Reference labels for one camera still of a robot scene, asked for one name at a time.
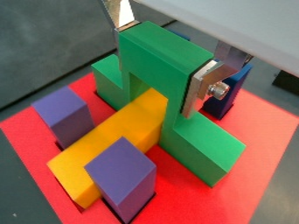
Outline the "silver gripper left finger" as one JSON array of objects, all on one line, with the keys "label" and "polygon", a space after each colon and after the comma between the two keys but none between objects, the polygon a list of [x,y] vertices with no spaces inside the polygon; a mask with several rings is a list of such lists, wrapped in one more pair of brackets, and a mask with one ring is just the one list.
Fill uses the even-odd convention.
[{"label": "silver gripper left finger", "polygon": [[116,56],[119,57],[119,34],[136,26],[139,21],[136,20],[130,0],[99,0],[99,4],[114,33]]}]

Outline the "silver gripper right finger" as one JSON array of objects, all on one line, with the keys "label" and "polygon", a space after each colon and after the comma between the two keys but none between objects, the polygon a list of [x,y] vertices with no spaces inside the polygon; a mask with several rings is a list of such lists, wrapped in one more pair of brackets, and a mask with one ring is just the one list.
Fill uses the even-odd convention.
[{"label": "silver gripper right finger", "polygon": [[223,41],[218,43],[215,59],[191,77],[182,106],[182,115],[186,118],[192,116],[211,97],[219,101],[226,97],[230,85],[223,81],[241,71],[247,62],[250,62],[249,53]]}]

